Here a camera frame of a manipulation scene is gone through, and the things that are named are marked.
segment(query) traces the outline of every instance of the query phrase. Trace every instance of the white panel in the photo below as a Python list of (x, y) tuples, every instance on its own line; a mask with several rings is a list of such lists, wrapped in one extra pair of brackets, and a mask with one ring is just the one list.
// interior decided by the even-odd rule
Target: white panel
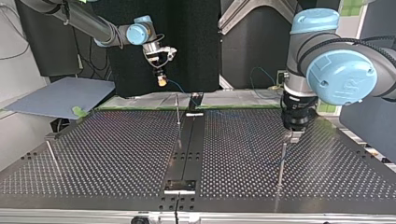
[(44, 142), (52, 118), (4, 114), (0, 119), (0, 171)]
[[(0, 0), (15, 8), (13, 0)], [(21, 29), (19, 20), (7, 9), (3, 10)], [(0, 12), (0, 58), (5, 58), (21, 53), (26, 48), (23, 40), (9, 24), (3, 13)], [(32, 51), (28, 50), (22, 56), (0, 60), (0, 102), (18, 97), (30, 91), (35, 91), (46, 85), (46, 81), (40, 76)]]

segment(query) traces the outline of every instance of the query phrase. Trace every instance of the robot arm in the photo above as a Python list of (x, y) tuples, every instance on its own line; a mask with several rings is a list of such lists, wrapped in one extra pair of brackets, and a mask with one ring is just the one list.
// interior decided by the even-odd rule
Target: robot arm
[(396, 98), (396, 51), (341, 38), (335, 33), (338, 21), (338, 13), (325, 8), (302, 11), (293, 20), (282, 99), (288, 130), (306, 128), (318, 98), (331, 105), (351, 105), (369, 95)]
[(164, 66), (177, 52), (171, 47), (161, 47), (164, 35), (157, 35), (150, 16), (134, 19), (132, 25), (115, 26), (109, 21), (84, 10), (76, 0), (21, 0), (26, 6), (47, 15), (53, 15), (72, 25), (95, 40), (101, 47), (141, 45), (160, 86), (166, 85)]

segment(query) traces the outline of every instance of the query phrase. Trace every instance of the perforated metal table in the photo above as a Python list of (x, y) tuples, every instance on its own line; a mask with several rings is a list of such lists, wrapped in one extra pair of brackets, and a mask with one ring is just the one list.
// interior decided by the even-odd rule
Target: perforated metal table
[[(180, 126), (176, 111), (98, 111), (0, 173), (0, 210), (396, 215), (396, 174), (323, 118), (289, 146), (278, 189), (284, 132), (278, 109)], [(195, 194), (165, 195), (169, 180)]]

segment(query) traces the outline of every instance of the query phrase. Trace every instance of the light blue joint cover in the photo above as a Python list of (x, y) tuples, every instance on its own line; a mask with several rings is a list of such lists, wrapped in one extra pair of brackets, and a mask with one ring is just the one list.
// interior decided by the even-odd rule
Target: light blue joint cover
[(135, 23), (128, 28), (126, 37), (131, 44), (142, 45), (149, 39), (149, 30), (146, 26)]
[(349, 105), (366, 97), (375, 87), (377, 73), (364, 55), (337, 49), (319, 55), (306, 72), (309, 87), (331, 105)]
[(311, 8), (299, 12), (293, 19), (291, 35), (336, 30), (340, 14), (329, 8)]

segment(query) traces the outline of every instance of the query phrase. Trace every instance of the metal beam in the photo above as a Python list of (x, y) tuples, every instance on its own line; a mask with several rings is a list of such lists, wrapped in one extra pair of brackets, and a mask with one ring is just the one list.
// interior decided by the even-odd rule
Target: metal beam
[(295, 0), (235, 0), (219, 20), (220, 32), (227, 35), (256, 7), (272, 7), (292, 23), (296, 6), (297, 1)]

